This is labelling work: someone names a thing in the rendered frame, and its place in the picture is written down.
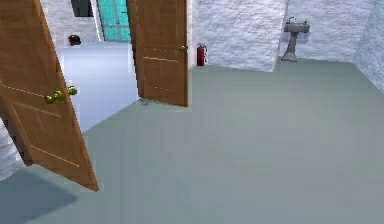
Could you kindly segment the grey pedestal sink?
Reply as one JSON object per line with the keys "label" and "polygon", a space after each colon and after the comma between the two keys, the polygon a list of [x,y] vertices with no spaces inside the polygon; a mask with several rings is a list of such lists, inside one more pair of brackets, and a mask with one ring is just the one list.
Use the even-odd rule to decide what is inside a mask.
{"label": "grey pedestal sink", "polygon": [[284,31],[290,34],[287,49],[283,56],[282,61],[296,62],[296,42],[299,33],[308,33],[310,25],[308,21],[296,22],[295,17],[289,17],[284,25]]}

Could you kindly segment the brown wooden room door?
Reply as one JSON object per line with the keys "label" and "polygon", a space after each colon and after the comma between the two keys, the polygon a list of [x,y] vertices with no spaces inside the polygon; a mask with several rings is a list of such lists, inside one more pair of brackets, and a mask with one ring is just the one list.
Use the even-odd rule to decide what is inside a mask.
{"label": "brown wooden room door", "polygon": [[139,96],[187,107],[187,0],[127,3]]}
{"label": "brown wooden room door", "polygon": [[66,87],[40,0],[0,0],[0,117],[26,165],[96,191],[71,98],[43,100]]}

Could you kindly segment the red fire extinguisher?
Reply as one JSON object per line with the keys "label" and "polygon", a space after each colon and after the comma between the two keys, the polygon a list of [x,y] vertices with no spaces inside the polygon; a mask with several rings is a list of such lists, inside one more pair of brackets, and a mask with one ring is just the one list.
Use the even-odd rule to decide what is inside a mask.
{"label": "red fire extinguisher", "polygon": [[204,66],[207,62],[208,49],[204,44],[198,44],[197,47],[197,65]]}

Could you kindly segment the dark framed wall picture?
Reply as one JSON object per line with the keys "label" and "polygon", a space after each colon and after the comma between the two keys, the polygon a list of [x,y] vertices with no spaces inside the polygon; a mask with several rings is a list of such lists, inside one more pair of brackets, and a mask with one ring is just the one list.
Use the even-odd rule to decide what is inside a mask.
{"label": "dark framed wall picture", "polygon": [[92,4],[90,0],[71,0],[75,17],[92,17]]}

